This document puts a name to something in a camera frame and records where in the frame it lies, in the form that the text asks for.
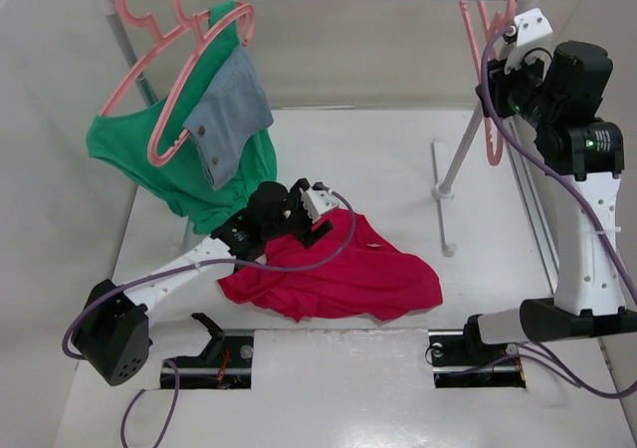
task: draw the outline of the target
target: white backdrop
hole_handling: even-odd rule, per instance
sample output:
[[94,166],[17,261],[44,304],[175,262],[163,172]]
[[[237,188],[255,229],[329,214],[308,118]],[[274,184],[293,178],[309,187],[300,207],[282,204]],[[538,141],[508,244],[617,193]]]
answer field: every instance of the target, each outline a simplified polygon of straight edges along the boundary
[[75,364],[62,334],[110,274],[132,184],[89,160],[125,67],[95,0],[0,0],[0,445],[53,446]]

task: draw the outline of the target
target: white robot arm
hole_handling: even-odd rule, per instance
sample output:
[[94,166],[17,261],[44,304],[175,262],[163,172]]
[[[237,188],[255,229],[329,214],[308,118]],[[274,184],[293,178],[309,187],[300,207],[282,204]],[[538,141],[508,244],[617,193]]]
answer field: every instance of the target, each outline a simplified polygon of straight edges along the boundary
[[[615,124],[595,116],[612,62],[604,49],[570,41],[557,45],[544,75],[544,62],[532,56],[546,52],[547,25],[537,9],[516,17],[515,30],[505,38],[508,57],[490,61],[487,73],[498,115],[526,120],[536,131],[546,170],[566,181],[567,190],[553,182],[558,284],[554,298],[471,316],[464,333],[472,348],[637,330],[637,315],[625,308],[616,267],[599,237],[607,236],[614,255],[623,139]],[[600,227],[573,194],[587,202]]]
[[[329,221],[319,221],[336,207],[337,198],[321,184],[310,187],[301,179],[289,192],[262,183],[245,209],[197,247],[81,316],[73,345],[110,385],[128,381],[149,359],[199,356],[224,334],[196,312],[220,290],[216,281],[238,270],[239,261],[263,256],[271,239],[292,234],[310,247],[331,229]],[[110,280],[99,283],[86,308],[114,289]]]

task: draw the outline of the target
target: green garment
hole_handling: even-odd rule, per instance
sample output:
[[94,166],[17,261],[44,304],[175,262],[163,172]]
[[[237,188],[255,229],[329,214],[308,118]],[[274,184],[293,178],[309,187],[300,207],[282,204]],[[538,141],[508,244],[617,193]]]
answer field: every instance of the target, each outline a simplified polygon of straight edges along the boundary
[[[210,9],[209,25],[235,7],[226,2]],[[239,44],[236,25],[229,25],[203,53],[170,115],[159,142],[162,154],[183,130],[183,123],[199,103],[212,78]],[[137,184],[168,203],[178,216],[188,216],[194,232],[206,234],[243,209],[257,186],[277,178],[274,147],[263,129],[246,143],[235,176],[214,191],[203,173],[199,154],[188,139],[165,165],[154,167],[146,157],[150,135],[165,100],[123,116],[97,116],[87,135],[89,156],[120,169]]]

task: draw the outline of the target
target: red cloth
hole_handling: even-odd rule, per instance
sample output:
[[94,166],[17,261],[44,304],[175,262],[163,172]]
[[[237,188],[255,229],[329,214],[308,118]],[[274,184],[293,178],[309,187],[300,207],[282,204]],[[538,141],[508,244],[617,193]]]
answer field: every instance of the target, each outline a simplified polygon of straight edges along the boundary
[[[292,236],[269,242],[268,264],[306,266],[332,254],[347,237],[351,219],[343,209],[326,217],[333,229],[310,249]],[[218,282],[231,301],[252,302],[297,322],[303,317],[337,319],[361,314],[390,321],[442,304],[436,273],[418,257],[391,246],[359,214],[351,242],[324,266],[300,273],[247,267]]]

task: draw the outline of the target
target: pink hanger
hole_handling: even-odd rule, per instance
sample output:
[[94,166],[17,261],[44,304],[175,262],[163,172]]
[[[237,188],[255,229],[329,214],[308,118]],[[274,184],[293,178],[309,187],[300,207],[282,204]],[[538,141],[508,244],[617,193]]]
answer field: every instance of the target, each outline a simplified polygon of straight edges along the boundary
[[161,112],[159,120],[153,130],[150,142],[148,144],[148,160],[155,166],[161,166],[168,162],[174,153],[181,147],[184,141],[188,137],[188,131],[184,129],[179,138],[173,143],[173,145],[162,155],[157,154],[157,145],[163,133],[163,130],[168,121],[168,117],[175,106],[177,98],[181,93],[181,90],[188,79],[188,76],[192,72],[195,64],[203,54],[204,50],[212,43],[212,41],[219,36],[219,34],[236,20],[238,22],[238,33],[243,34],[246,32],[243,38],[242,45],[248,46],[255,31],[255,12],[254,7],[250,4],[244,4],[237,2],[237,8],[226,14],[215,25],[212,26],[205,34],[201,30],[201,24],[210,16],[210,11],[206,10],[201,13],[194,14],[190,17],[186,17],[182,0],[172,0],[172,7],[177,18],[179,26],[173,28],[165,35],[161,33],[157,21],[150,13],[142,16],[135,17],[128,10],[127,0],[115,0],[117,12],[121,19],[128,25],[148,28],[150,35],[154,41],[153,47],[141,57],[137,63],[130,69],[128,74],[121,81],[119,86],[115,89],[110,96],[105,106],[102,108],[101,115],[108,116],[112,114],[112,111],[119,104],[125,93],[130,89],[131,85],[135,82],[137,77],[143,72],[143,70],[159,55],[163,50],[170,46],[173,42],[184,36],[189,32],[193,32],[196,40],[195,51],[188,58],[186,65],[181,70],[181,73],[177,77],[176,83],[173,86],[168,100]]
[[[489,16],[487,13],[487,5],[484,1],[478,2],[478,11],[480,12],[480,19],[482,20],[482,27],[485,34],[485,38],[489,40],[498,30],[508,25],[516,15],[516,0],[507,0],[507,10],[505,14],[496,12],[493,20],[489,23]],[[469,46],[471,47],[471,55],[474,60],[474,66],[476,67],[476,75],[478,81],[480,81],[480,59],[482,52],[478,47],[478,41],[476,39],[476,33],[474,31],[473,24],[471,22],[471,15],[467,9],[467,2],[462,0],[460,2],[460,12],[465,22],[465,29],[467,30],[467,37],[469,38]],[[492,58],[496,56],[495,50],[492,52]],[[487,140],[487,160],[492,166],[497,166],[502,159],[502,153],[504,149],[504,140],[501,134],[496,136],[496,149],[494,151],[493,137],[491,131],[491,120],[485,117],[485,138]]]

